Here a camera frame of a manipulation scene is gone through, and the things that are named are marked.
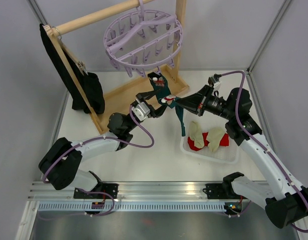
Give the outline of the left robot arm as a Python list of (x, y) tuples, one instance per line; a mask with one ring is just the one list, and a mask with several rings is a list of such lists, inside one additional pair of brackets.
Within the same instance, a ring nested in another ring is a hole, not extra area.
[(129, 113), (113, 113), (109, 117), (108, 132), (86, 140), (69, 141), (65, 137), (57, 139), (39, 163), (42, 181), (50, 183), (60, 191), (74, 187), (96, 199), (103, 191), (102, 182), (92, 171), (79, 170), (81, 162), (93, 157), (122, 150), (126, 146), (145, 148), (132, 143), (131, 131), (143, 129), (141, 123), (148, 118), (162, 116), (166, 107), (155, 109), (147, 100), (156, 96), (158, 90), (141, 92), (130, 104)]

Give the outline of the purple round clip hanger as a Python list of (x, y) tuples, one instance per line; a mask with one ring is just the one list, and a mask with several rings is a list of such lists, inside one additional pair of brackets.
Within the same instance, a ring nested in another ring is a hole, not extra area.
[(162, 65), (175, 67), (182, 47), (183, 27), (177, 16), (155, 9), (145, 9), (143, 1), (135, 11), (110, 23), (103, 37), (105, 53), (118, 71), (144, 77), (146, 71), (160, 73)]

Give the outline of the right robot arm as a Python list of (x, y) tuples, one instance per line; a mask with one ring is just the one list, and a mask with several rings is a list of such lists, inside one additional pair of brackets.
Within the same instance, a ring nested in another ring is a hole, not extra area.
[(225, 196), (240, 195), (254, 202), (280, 229), (308, 217), (308, 187), (287, 170), (250, 116), (252, 101), (248, 90), (236, 87), (224, 99), (214, 95), (213, 88), (205, 85), (197, 93), (177, 98), (175, 102), (199, 117), (209, 112), (226, 119), (227, 134), (253, 160), (269, 185), (262, 187), (236, 172), (223, 179)]

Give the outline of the green christmas sock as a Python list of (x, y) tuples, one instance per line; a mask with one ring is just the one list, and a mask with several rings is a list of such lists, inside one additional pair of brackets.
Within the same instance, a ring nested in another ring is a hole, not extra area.
[(147, 77), (150, 80), (150, 84), (153, 87), (153, 90), (158, 91), (156, 94), (156, 99), (161, 105), (171, 105), (172, 100), (166, 100), (165, 98), (171, 95), (171, 90), (168, 86), (168, 80), (161, 73), (157, 74), (151, 72), (147, 74)]

